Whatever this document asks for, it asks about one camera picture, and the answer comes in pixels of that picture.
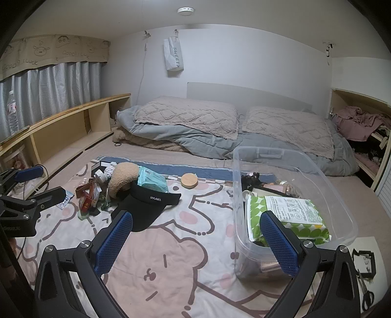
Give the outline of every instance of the pillow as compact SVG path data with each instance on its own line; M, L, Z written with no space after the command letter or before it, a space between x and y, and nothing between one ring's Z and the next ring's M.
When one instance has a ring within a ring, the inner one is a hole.
M215 101L161 96L140 107L136 123L183 125L218 137L236 140L239 121L234 105Z
M334 158L330 129L324 119L315 114L254 107L247 112L242 129L293 144L303 152Z

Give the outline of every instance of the water bottle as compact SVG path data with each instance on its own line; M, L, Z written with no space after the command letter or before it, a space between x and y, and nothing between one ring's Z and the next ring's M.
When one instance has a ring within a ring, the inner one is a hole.
M11 131L11 135L13 135L19 131L18 116L16 115L16 101L13 90L9 91L7 108L9 129Z

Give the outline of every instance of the pink garment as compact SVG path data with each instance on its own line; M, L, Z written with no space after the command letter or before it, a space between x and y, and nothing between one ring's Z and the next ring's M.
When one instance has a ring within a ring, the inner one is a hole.
M385 115L363 112L360 107L355 106L341 109L332 121L342 136L353 141L366 141L382 124L387 128L391 127L391 119Z
M368 158L368 155L354 153L354 156L366 165L374 174L379 172L379 166Z

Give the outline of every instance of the curtain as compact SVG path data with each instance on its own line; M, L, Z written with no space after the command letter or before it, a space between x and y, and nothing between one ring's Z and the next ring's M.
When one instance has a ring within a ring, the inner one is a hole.
M7 100L14 91L19 128L100 98L102 63L61 63L27 70L0 82L0 141L11 135Z

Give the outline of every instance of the open cabinet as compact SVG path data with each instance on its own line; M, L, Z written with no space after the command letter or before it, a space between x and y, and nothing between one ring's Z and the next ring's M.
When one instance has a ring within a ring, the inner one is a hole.
M19 185L13 196L27 198L63 165L111 135L110 112L128 105L130 94L79 105L41 120L0 145L2 170L19 167L13 158L23 161L21 168L41 164L47 169L41 178L26 182L24 190Z
M332 89L330 112L336 113L348 105L358 106L362 110L372 114L382 112L391 116L390 105L384 101L356 92ZM364 164L364 162L357 158L356 161L360 169L372 179L371 189L375 191L389 162L391 142L389 142L389 137L382 136L377 132L372 133L371 137L374 138L373 140L378 141L378 147L380 147L380 149L385 150L378 172L373 172L368 166L366 166L366 164Z

